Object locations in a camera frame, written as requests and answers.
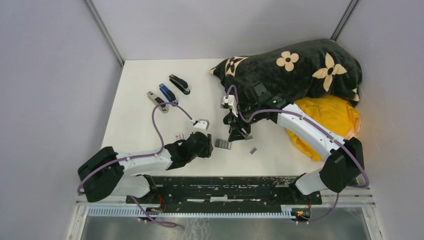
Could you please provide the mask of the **red white staple box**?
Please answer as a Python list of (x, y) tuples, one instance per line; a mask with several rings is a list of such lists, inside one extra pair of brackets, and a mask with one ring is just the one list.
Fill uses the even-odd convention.
[(177, 133), (177, 134), (175, 135), (175, 139), (176, 139), (177, 141), (179, 141), (179, 140), (184, 140), (185, 138), (184, 138), (184, 135), (183, 135), (182, 133)]

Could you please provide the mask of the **blue stapler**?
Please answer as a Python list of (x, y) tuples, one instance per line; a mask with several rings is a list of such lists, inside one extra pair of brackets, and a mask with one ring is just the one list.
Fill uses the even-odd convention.
[(164, 97), (168, 100), (168, 102), (173, 103), (175, 105), (179, 104), (175, 94), (163, 83), (159, 85), (159, 90), (164, 95)]

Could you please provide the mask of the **black stapler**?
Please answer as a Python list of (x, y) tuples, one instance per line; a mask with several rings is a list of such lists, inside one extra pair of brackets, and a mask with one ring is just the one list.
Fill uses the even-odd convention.
[(191, 90), (189, 84), (180, 77), (177, 77), (174, 74), (169, 75), (169, 81), (175, 85), (184, 95), (189, 95)]

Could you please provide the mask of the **staple box with staples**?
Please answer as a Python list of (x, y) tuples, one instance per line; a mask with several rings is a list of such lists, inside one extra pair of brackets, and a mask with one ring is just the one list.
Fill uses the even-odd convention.
[(231, 146), (232, 146), (232, 143), (231, 142), (229, 142), (228, 140), (224, 140), (224, 139), (216, 139), (215, 140), (215, 144), (214, 144), (214, 146), (216, 147), (216, 148), (220, 148), (220, 149), (225, 149), (225, 150), (230, 150), (231, 149)]

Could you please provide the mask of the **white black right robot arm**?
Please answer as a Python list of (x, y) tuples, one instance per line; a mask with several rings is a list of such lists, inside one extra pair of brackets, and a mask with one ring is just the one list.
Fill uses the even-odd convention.
[(325, 161), (322, 168), (304, 173), (292, 183), (288, 196), (293, 203), (302, 204), (311, 193), (317, 191), (340, 193), (346, 187), (353, 187), (358, 176), (363, 176), (365, 183), (355, 187), (369, 187), (363, 147), (357, 138), (345, 139), (328, 130), (297, 104), (281, 94), (272, 94), (260, 82), (249, 87), (246, 96), (247, 107), (242, 109), (237, 87), (233, 84), (221, 99), (221, 108), (229, 110), (224, 119), (225, 124), (229, 125), (229, 142), (247, 139), (251, 124), (266, 119), (293, 132)]

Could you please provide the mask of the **beige stapler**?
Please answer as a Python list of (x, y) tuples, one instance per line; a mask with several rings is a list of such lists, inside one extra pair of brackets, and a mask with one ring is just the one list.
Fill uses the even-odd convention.
[(158, 95), (156, 95), (155, 93), (153, 93), (152, 91), (148, 91), (147, 92), (147, 97), (148, 97), (148, 99), (155, 105), (155, 106), (157, 106), (157, 105), (159, 105), (159, 107), (158, 107), (158, 109), (162, 112), (162, 113), (164, 113), (164, 114), (166, 114), (166, 113), (168, 113), (168, 111), (169, 111), (169, 108), (168, 108), (168, 106), (165, 104), (165, 101), (161, 98), (161, 97), (159, 97)]

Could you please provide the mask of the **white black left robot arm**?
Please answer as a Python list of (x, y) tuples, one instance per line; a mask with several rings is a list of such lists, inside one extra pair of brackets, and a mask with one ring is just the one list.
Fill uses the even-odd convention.
[(158, 191), (147, 172), (182, 168), (195, 158), (209, 158), (212, 151), (212, 135), (199, 131), (166, 144), (160, 153), (118, 154), (107, 146), (77, 170), (81, 180), (78, 191), (89, 203), (109, 196), (134, 196), (149, 204), (156, 200)]

